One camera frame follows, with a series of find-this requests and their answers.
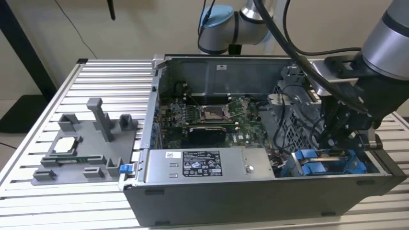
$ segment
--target motherboard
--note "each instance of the motherboard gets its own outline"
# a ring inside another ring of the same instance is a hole
[[[174,98],[159,107],[163,149],[245,146],[270,151],[257,113],[266,104],[247,95]]]

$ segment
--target black floor mat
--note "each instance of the black floor mat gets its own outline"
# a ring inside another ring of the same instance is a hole
[[[26,133],[46,104],[42,95],[22,95],[0,120],[0,132]]]

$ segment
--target blue latch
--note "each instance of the blue latch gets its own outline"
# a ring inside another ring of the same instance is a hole
[[[133,172],[133,165],[122,164],[119,166],[119,173],[130,174]]]

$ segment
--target aluminum extrusion table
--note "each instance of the aluminum extrusion table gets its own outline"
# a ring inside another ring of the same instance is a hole
[[[74,66],[0,173],[0,228],[146,229],[138,226],[125,196],[118,191],[117,182],[33,186],[30,179],[43,157],[42,153],[59,129],[57,120],[61,114],[75,113],[79,120],[93,119],[85,106],[89,97],[102,98],[102,109],[110,118],[130,114],[138,119],[131,156],[131,159],[137,159],[151,79],[149,60],[89,60],[86,64]],[[383,119],[376,133],[386,152],[409,175],[409,124],[392,113]],[[190,226],[178,229],[299,228],[409,229],[409,179],[386,195],[362,200],[341,217]]]

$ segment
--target psu label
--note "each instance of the psu label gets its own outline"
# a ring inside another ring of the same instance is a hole
[[[189,176],[222,176],[218,151],[185,151],[183,172]]]

